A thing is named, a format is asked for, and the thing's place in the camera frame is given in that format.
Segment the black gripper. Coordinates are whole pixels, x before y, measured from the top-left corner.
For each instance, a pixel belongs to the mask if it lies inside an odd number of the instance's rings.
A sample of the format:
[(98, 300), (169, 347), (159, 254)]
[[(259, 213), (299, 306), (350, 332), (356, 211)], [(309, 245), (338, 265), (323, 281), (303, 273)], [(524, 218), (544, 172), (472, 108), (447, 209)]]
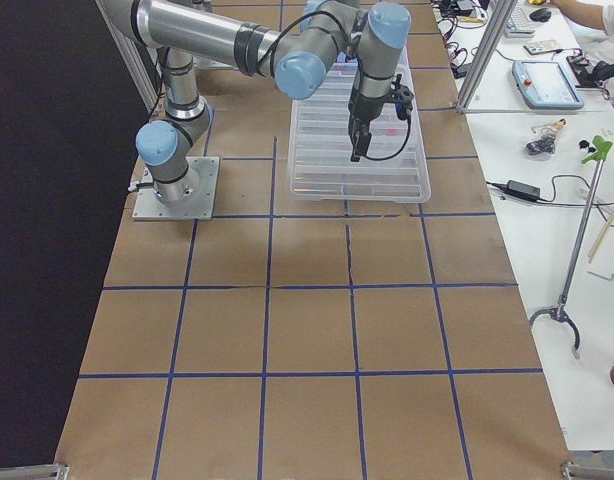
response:
[(358, 162), (360, 156), (366, 156), (371, 143), (370, 124), (378, 118), (385, 103), (385, 95), (367, 97), (358, 89), (352, 89), (348, 102), (348, 134), (352, 139), (351, 162)]

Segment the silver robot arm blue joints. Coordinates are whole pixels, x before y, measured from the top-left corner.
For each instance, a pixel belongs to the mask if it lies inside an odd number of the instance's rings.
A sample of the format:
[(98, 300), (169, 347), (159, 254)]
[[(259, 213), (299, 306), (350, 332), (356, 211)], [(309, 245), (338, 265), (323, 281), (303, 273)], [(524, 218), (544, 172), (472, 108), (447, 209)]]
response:
[(311, 97), (340, 54), (357, 62), (352, 89), (367, 97), (389, 93), (411, 28), (409, 11), (380, 2), (310, 1), (296, 20), (299, 35), (194, 8), (190, 1), (104, 1), (102, 11), (129, 40), (157, 50), (167, 88), (165, 118), (136, 135), (152, 178), (171, 184), (188, 171), (185, 159), (211, 123), (193, 74), (195, 56), (274, 80), (293, 100)]

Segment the person forearm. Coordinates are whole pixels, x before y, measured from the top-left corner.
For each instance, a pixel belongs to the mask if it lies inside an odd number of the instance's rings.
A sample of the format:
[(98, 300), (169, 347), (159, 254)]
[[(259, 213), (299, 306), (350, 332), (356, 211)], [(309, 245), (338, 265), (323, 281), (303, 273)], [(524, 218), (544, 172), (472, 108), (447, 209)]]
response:
[(575, 0), (559, 0), (552, 1), (552, 4), (576, 24), (602, 30), (608, 36), (614, 36), (614, 3), (597, 5)]

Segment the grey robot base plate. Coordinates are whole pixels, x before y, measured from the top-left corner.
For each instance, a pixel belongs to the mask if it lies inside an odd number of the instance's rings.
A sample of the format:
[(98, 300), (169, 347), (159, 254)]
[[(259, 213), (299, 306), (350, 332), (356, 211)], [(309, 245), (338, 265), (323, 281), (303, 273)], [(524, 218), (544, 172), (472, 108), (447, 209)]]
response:
[(188, 156), (188, 171), (182, 180), (158, 183), (144, 168), (135, 182), (135, 221), (210, 221), (213, 217), (220, 158)]

